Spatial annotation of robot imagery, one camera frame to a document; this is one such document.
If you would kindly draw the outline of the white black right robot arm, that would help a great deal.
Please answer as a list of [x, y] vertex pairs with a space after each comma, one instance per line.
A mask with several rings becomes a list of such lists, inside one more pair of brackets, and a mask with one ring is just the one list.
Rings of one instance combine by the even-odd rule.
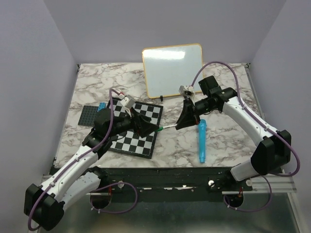
[[288, 131], [278, 131], [262, 120], [255, 112], [239, 102], [238, 93], [233, 88], [222, 89], [213, 76], [202, 79], [200, 88], [206, 98], [195, 102], [192, 86], [180, 86], [184, 97], [183, 110], [176, 123], [176, 129], [199, 124], [200, 116], [214, 110], [231, 117], [253, 140], [256, 150], [251, 158], [226, 171], [218, 184], [235, 190], [245, 179], [266, 175], [287, 164], [291, 158]]

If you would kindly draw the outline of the green marker cap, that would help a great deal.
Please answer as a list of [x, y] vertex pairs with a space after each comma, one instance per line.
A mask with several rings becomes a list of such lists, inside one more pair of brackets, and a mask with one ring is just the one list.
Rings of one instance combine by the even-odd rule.
[[160, 127], [159, 129], [157, 129], [155, 132], [160, 132], [162, 131], [164, 128], [163, 127]]

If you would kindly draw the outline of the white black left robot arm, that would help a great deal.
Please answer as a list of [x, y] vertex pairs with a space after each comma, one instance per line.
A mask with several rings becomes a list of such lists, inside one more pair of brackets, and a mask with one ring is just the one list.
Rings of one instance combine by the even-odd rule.
[[114, 116], [112, 108], [100, 110], [93, 128], [72, 158], [42, 184], [31, 184], [26, 189], [24, 214], [28, 216], [28, 229], [53, 229], [73, 202], [94, 189], [102, 192], [107, 188], [106, 177], [87, 172], [87, 169], [112, 146], [112, 137], [133, 131], [144, 138], [158, 128], [150, 117], [134, 108], [124, 116]]

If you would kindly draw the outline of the yellow framed whiteboard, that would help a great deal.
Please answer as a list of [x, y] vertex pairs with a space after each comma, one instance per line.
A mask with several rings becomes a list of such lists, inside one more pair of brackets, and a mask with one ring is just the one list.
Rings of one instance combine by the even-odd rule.
[[147, 96], [151, 99], [179, 95], [203, 67], [199, 43], [145, 48], [142, 51]]

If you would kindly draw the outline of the white green whiteboard marker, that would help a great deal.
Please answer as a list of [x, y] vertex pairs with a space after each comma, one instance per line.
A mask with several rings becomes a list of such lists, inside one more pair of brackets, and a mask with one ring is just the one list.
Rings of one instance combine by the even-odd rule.
[[164, 128], [163, 130], [165, 130], [165, 129], [173, 128], [173, 127], [176, 127], [176, 126], [177, 126], [176, 124], [172, 124], [172, 125], [168, 125], [168, 126], [161, 126], [161, 127], [163, 127], [163, 128]]

